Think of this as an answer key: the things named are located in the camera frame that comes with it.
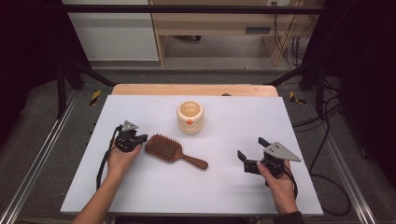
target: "hairbrush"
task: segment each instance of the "hairbrush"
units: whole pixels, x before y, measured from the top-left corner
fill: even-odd
[[[178,141],[162,134],[154,134],[148,140],[145,150],[147,153],[164,161],[173,162],[178,159],[183,159],[204,170],[208,166],[206,161],[183,154],[181,144]]]

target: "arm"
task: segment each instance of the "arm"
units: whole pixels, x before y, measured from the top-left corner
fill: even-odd
[[[290,168],[290,162],[285,161],[285,166]],[[274,223],[304,223],[294,199],[293,183],[287,175],[279,179],[274,178],[270,171],[259,161],[257,167],[267,181],[275,203],[276,211],[280,214],[274,218]]]
[[[122,152],[114,145],[112,148],[107,160],[107,175],[102,186],[76,216],[73,224],[102,223],[105,220],[121,181],[132,161],[139,154],[141,146],[137,146],[132,152]]]

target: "hand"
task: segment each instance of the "hand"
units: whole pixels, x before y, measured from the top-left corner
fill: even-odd
[[[285,161],[285,166],[290,168],[290,162]],[[290,178],[287,175],[282,175],[279,179],[275,179],[265,165],[259,161],[257,167],[271,189],[277,212],[280,215],[297,212],[293,183]]]
[[[124,177],[132,161],[140,152],[141,145],[137,145],[131,152],[123,152],[119,150],[113,143],[113,148],[110,151],[107,159],[107,175],[113,175],[117,177]]]

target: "white tabletop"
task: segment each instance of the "white tabletop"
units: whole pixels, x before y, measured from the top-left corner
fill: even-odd
[[[205,126],[195,135],[177,127],[177,106],[188,100],[205,109]],[[95,192],[95,179],[114,129],[125,120],[139,126],[137,134],[161,133],[176,139],[183,153],[207,161],[200,170],[186,161],[161,161],[144,150],[134,160],[109,212],[141,216],[262,216],[276,214],[269,188],[260,175],[244,172],[237,158],[260,160],[258,137],[280,142],[303,159],[291,162],[305,215],[322,215],[280,97],[248,96],[128,96],[106,99],[90,143],[66,195],[61,212],[78,213]]]

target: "wall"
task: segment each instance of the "wall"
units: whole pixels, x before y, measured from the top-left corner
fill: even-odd
[[[147,5],[147,0],[63,0],[64,4]],[[149,14],[69,13],[90,61],[158,61]]]

